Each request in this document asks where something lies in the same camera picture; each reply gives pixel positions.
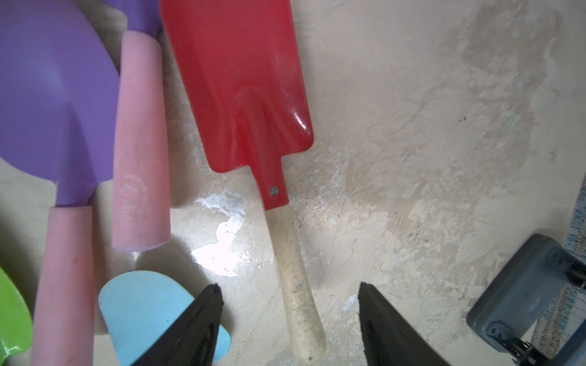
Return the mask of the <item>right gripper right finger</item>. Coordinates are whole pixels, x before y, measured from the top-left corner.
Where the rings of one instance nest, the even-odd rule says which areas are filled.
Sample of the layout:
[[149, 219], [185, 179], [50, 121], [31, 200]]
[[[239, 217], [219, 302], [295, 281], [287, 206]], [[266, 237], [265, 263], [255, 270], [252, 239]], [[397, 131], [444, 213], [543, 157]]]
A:
[[368, 365], [447, 365], [371, 284], [360, 284], [360, 326]]

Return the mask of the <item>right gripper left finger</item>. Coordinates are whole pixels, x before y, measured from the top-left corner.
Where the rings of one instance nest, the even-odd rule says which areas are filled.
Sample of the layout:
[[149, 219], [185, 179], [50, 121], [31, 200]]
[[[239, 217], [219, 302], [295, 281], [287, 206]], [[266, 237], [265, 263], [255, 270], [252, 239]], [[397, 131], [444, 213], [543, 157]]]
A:
[[211, 365], [224, 358], [221, 288], [207, 286], [134, 365]]

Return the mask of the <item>light blue trowel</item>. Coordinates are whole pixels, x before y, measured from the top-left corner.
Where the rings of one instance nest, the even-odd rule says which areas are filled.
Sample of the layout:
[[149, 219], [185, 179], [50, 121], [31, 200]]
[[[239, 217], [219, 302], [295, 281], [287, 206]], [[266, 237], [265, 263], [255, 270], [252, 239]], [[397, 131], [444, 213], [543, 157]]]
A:
[[[134, 365], [198, 296], [155, 271], [129, 271], [111, 279], [99, 293], [118, 361]], [[224, 328], [224, 356], [231, 347]]]

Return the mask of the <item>purple trowel pink handle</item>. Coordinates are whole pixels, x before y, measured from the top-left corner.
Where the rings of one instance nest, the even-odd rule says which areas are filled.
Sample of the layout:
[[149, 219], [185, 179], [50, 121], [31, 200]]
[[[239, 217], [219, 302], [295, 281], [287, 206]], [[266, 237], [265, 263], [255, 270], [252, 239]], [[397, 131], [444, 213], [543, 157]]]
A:
[[120, 78], [73, 1], [1, 4], [1, 157], [56, 186], [33, 318], [33, 365], [93, 363], [92, 208], [113, 176]]
[[170, 174], [163, 57], [157, 1], [110, 1], [128, 28], [114, 136], [111, 245], [125, 252], [155, 249], [170, 240]]

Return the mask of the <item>red scoop wooden handle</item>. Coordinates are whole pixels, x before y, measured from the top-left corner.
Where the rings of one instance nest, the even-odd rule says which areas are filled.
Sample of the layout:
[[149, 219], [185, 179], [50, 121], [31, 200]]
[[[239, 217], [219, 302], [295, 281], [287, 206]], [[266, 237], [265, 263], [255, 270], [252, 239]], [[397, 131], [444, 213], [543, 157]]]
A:
[[169, 44], [210, 168], [247, 166], [276, 257], [294, 356], [322, 360], [326, 335], [289, 204], [284, 156], [304, 152], [314, 132], [288, 1], [163, 1]]

